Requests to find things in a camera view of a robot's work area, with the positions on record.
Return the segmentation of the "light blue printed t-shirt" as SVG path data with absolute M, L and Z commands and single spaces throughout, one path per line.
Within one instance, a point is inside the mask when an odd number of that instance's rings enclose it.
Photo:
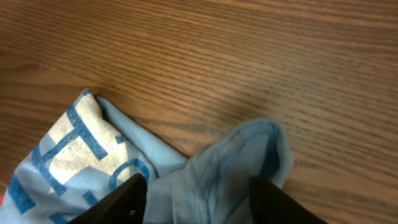
M 146 223 L 251 223 L 249 179 L 282 187 L 293 163 L 275 121 L 246 121 L 187 158 L 85 90 L 17 166 L 1 222 L 67 223 L 141 174 Z

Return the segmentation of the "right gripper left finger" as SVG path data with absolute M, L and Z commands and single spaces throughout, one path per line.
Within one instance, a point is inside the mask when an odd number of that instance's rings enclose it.
M 69 224 L 142 224 L 146 202 L 146 179 L 135 174 Z

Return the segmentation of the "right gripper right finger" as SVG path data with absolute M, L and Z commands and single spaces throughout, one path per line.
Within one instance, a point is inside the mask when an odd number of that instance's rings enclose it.
M 250 178 L 249 204 L 255 224 L 326 224 L 271 181 L 259 176 Z

